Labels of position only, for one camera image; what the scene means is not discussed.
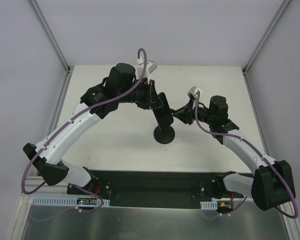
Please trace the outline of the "black phone stand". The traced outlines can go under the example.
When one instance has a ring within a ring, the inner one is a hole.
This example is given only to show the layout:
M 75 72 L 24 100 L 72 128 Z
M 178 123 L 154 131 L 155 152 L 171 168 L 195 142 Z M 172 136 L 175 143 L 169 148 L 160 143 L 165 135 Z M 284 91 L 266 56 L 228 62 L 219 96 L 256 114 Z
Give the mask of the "black phone stand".
M 157 127 L 153 131 L 154 139 L 163 145 L 171 143 L 175 139 L 175 130 L 171 126 L 169 126 L 165 131 L 162 131 L 157 124 Z

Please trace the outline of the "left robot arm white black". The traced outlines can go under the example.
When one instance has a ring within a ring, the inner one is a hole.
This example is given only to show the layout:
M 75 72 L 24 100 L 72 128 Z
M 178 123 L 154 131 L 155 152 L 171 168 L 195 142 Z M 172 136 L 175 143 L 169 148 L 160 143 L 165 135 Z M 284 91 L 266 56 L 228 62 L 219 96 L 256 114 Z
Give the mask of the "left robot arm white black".
M 80 98 L 72 113 L 48 137 L 32 144 L 23 152 L 44 179 L 54 186 L 60 182 L 78 186 L 89 195 L 96 193 L 98 180 L 87 167 L 77 167 L 62 158 L 67 150 L 93 125 L 118 109 L 120 103 L 135 103 L 144 110 L 164 106 L 150 74 L 157 68 L 154 61 L 134 68 L 127 63 L 112 67 L 100 84 L 90 87 Z

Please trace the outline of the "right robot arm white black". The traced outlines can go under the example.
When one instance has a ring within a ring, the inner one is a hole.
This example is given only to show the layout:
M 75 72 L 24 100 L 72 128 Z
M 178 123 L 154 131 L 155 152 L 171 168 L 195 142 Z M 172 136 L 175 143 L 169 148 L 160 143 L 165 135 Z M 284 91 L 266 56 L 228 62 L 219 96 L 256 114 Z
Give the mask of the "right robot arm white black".
M 190 96 L 186 105 L 172 110 L 171 113 L 184 124 L 207 124 L 207 133 L 235 153 L 250 170 L 251 177 L 234 171 L 218 175 L 212 185 L 211 195 L 214 198 L 224 198 L 232 192 L 242 194 L 252 198 L 263 211 L 277 208 L 287 202 L 296 202 L 290 164 L 261 152 L 247 140 L 240 128 L 229 119 L 225 97 L 211 97 L 209 106 L 206 107 L 197 96 Z

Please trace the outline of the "black smartphone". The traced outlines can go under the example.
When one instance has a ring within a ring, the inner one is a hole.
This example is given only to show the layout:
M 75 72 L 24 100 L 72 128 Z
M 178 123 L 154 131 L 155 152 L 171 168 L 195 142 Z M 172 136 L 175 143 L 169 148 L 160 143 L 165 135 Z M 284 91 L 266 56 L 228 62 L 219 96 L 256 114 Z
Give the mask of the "black smartphone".
M 158 97 L 162 101 L 163 107 L 154 109 L 153 113 L 160 130 L 165 131 L 174 122 L 174 118 L 172 116 L 166 94 L 164 92 L 160 92 Z

